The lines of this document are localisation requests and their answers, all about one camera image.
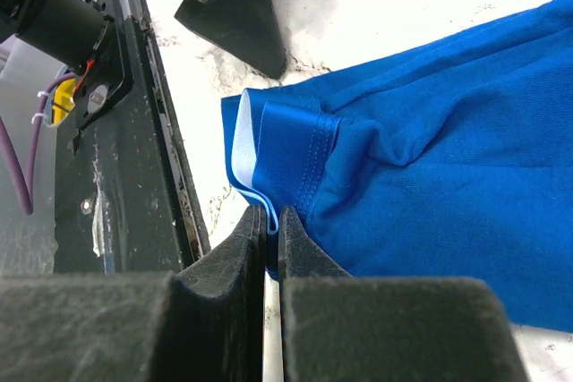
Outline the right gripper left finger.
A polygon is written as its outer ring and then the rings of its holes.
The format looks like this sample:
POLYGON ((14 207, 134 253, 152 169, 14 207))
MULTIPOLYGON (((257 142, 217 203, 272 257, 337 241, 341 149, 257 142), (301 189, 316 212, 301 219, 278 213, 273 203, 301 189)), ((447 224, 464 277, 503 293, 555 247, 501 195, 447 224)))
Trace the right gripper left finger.
POLYGON ((180 273, 3 277, 2 380, 261 380, 265 216, 180 273))

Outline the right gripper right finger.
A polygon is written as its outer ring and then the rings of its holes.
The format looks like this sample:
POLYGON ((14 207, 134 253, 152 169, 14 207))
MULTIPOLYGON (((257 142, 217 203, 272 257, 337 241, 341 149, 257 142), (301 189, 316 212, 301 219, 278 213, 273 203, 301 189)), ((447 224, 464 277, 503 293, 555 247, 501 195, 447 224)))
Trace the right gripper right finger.
POLYGON ((525 381, 506 312, 467 277, 353 277, 281 213, 288 381, 525 381))

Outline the blue boxer underwear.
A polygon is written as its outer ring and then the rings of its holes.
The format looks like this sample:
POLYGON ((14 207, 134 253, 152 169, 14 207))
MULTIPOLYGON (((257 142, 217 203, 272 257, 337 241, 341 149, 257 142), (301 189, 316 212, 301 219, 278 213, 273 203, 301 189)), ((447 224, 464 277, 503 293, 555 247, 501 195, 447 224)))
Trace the blue boxer underwear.
POLYGON ((572 328, 572 0, 223 98, 227 178, 353 276, 471 276, 572 328))

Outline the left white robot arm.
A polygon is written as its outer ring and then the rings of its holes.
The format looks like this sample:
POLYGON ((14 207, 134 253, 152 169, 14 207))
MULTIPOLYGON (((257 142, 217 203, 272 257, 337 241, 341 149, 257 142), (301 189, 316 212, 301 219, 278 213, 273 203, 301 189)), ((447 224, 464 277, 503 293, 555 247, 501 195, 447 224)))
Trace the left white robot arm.
MULTIPOLYGON (((272 0, 184 0, 175 18, 271 79, 286 68, 272 0)), ((129 24, 119 0, 1 0, 2 39, 15 35, 79 76, 73 112, 80 130, 131 91, 129 24)))

